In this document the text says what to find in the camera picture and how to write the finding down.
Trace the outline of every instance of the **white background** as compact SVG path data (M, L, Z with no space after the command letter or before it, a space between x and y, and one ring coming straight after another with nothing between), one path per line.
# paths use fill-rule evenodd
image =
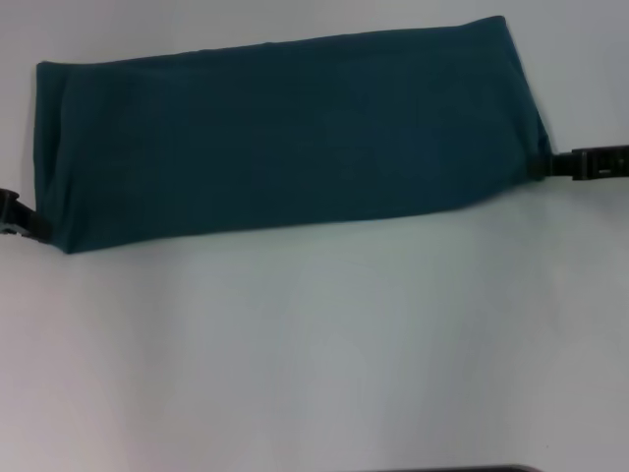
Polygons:
M32 73L505 15L555 147L629 144L625 1L5 0L0 187ZM67 257L0 240L0 469L629 468L629 179Z

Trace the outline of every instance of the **teal cloth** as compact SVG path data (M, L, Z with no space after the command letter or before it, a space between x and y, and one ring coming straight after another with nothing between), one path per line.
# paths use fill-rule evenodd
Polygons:
M451 210L547 152L499 17L37 66L37 211L67 253Z

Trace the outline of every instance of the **teal fabric pouch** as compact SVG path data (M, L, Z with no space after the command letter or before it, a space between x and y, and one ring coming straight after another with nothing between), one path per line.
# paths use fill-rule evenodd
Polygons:
M37 211L67 253L452 210L548 153L499 17L37 66Z

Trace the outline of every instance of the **white table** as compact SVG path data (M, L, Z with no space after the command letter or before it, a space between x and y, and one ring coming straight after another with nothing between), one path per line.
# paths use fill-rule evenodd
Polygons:
M0 187L33 203L33 66L501 14L559 150L627 144L629 4L0 5ZM0 240L0 469L629 467L629 179L466 211L66 257Z

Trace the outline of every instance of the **white surface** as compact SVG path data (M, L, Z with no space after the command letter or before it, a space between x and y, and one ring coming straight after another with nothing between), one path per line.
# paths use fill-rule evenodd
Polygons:
M496 14L560 150L629 142L621 0L9 0L0 187L33 200L42 59ZM629 467L629 181L76 257L3 238L0 261L2 470Z

